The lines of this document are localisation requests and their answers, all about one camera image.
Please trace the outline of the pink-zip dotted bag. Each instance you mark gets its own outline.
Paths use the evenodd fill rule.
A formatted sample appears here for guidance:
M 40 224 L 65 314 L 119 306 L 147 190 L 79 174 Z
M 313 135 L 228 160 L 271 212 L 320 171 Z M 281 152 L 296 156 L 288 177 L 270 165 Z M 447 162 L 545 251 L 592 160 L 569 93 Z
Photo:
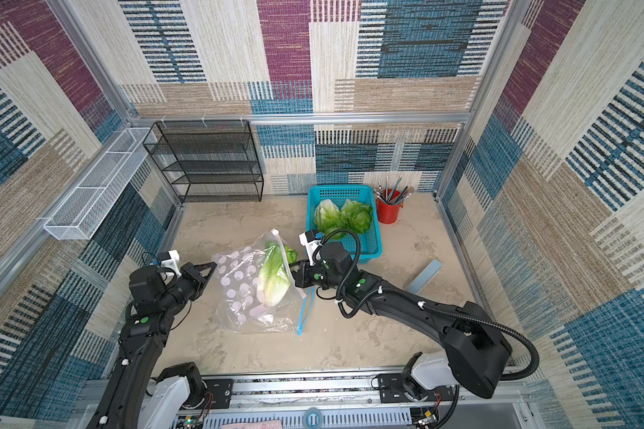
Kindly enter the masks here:
M 279 231 L 273 229 L 262 234 L 249 246 L 238 248 L 237 250 L 218 253 L 212 257 L 212 261 L 216 263 L 214 278 L 218 281 L 222 289 L 218 302 L 225 292 L 225 289 L 236 288 L 242 283 L 245 283 L 247 287 L 255 286 L 258 290 L 262 291 L 259 273 L 265 257 L 265 248 L 268 241 L 278 242 L 281 247 L 283 257 L 286 256 L 286 253 L 284 252 L 284 244 L 287 243 L 283 240 Z M 286 271 L 291 281 L 290 287 L 296 288 L 294 286 L 292 268 L 290 265 Z

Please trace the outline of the chinese cabbage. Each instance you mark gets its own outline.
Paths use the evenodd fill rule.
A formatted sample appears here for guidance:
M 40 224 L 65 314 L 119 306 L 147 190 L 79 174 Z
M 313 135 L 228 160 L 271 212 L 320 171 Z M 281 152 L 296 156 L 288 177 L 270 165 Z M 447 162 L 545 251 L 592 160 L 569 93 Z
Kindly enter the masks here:
M 345 200 L 341 208 L 341 216 L 346 227 L 356 234 L 364 234 L 370 230 L 373 223 L 372 206 L 355 200 Z
M 317 206 L 314 214 L 315 225 L 324 237 L 337 230 L 347 228 L 341 209 L 330 199 L 324 199 Z

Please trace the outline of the blue-zip clear bag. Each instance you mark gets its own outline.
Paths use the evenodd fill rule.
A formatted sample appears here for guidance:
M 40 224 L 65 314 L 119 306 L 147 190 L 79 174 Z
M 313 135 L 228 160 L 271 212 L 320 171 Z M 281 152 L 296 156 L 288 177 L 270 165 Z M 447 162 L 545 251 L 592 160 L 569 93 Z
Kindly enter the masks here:
M 301 335 L 313 305 L 313 296 L 298 288 L 290 287 L 282 300 L 272 304 L 264 291 L 242 283 L 225 289 L 216 317 L 222 327 L 237 334 Z

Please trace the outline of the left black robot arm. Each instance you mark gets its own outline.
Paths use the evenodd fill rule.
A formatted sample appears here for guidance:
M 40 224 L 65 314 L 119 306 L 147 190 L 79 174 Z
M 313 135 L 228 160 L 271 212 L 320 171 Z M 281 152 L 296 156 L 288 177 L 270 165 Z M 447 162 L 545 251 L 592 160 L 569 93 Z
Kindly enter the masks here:
M 147 395 L 175 317 L 200 298 L 218 265 L 186 263 L 175 269 L 144 266 L 130 275 L 132 302 L 125 310 L 119 352 L 89 428 L 170 428 L 181 410 L 198 411 L 202 422 L 213 409 L 228 409 L 234 381 L 204 380 L 195 363 L 170 366 Z

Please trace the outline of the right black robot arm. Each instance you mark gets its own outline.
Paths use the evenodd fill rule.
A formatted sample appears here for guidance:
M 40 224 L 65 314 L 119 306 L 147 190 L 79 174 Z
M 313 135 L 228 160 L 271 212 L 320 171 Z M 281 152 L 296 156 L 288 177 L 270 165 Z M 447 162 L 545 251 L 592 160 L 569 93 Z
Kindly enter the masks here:
M 361 312 L 384 316 L 435 341 L 442 352 L 418 352 L 404 367 L 403 391 L 410 399 L 423 400 L 428 391 L 451 384 L 490 399 L 499 382 L 537 371 L 540 354 L 532 341 L 494 322 L 480 305 L 447 305 L 395 287 L 359 268 L 361 253 L 350 253 L 335 237 L 317 230 L 300 235 L 308 259 L 294 263 L 295 285 L 334 291 L 346 319 Z

